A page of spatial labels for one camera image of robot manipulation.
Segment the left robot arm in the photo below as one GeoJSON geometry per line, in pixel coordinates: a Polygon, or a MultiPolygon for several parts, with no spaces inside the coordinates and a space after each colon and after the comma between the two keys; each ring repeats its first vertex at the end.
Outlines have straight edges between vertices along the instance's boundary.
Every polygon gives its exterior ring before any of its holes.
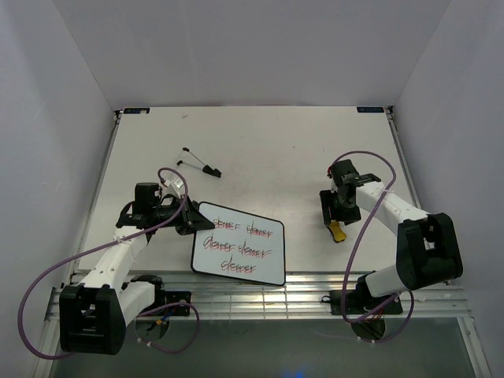
{"type": "Polygon", "coordinates": [[[70,353],[114,355],[121,349],[127,326],[142,313],[167,316],[169,296],[159,276],[146,274],[129,280],[137,257],[160,228],[193,235],[214,228],[186,195],[165,195],[157,183],[138,183],[133,202],[120,212],[112,246],[76,285],[59,298],[61,349],[70,353]]]}

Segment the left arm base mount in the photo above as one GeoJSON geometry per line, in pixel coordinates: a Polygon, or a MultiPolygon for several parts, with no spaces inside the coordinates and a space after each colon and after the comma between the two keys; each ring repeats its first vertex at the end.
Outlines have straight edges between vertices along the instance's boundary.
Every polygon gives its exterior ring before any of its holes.
{"type": "Polygon", "coordinates": [[[153,313],[154,316],[176,316],[186,317],[190,314],[190,309],[187,306],[182,306],[182,303],[191,303],[192,293],[190,291],[164,291],[161,290],[156,294],[156,299],[151,309],[156,309],[163,305],[177,303],[177,306],[157,310],[153,313]]]}

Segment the yellow whiteboard eraser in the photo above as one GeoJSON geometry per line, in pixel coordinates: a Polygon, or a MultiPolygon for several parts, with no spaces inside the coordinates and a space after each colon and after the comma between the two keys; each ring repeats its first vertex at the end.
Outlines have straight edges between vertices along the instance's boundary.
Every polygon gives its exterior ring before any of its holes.
{"type": "Polygon", "coordinates": [[[332,220],[327,226],[335,243],[341,243],[347,239],[347,235],[342,230],[340,223],[337,220],[332,220]]]}

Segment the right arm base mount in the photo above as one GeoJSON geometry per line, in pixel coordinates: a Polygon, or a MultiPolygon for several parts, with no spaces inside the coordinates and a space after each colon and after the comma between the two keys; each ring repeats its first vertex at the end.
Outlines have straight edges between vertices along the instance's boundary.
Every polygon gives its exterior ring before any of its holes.
{"type": "MultiPolygon", "coordinates": [[[[341,298],[342,291],[332,290],[321,297],[321,302],[330,305],[330,313],[332,315],[341,315],[341,298]]],[[[385,302],[391,295],[386,295],[379,298],[370,297],[369,299],[361,299],[353,291],[346,293],[345,310],[347,315],[363,315],[382,302],[385,302]]],[[[399,298],[389,302],[383,309],[379,311],[384,315],[400,315],[403,313],[402,304],[399,298]]]]}

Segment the small whiteboard black frame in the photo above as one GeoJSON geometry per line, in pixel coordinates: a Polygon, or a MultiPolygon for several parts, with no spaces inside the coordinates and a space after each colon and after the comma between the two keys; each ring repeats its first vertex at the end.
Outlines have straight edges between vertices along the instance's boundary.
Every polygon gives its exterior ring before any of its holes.
{"type": "Polygon", "coordinates": [[[284,224],[210,202],[199,212],[212,222],[195,233],[193,272],[281,287],[286,282],[284,224]]]}

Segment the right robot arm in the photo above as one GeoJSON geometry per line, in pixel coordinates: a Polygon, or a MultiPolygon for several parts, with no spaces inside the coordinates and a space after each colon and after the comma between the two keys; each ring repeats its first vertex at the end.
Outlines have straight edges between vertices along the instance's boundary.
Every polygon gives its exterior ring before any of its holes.
{"type": "Polygon", "coordinates": [[[373,313],[394,302],[394,295],[453,280],[463,273],[454,222],[445,213],[428,213],[389,191],[381,179],[361,174],[351,160],[328,168],[330,189],[319,194],[324,226],[333,240],[347,236],[343,226],[369,212],[396,237],[395,262],[361,276],[353,290],[332,296],[339,314],[373,313]]]}

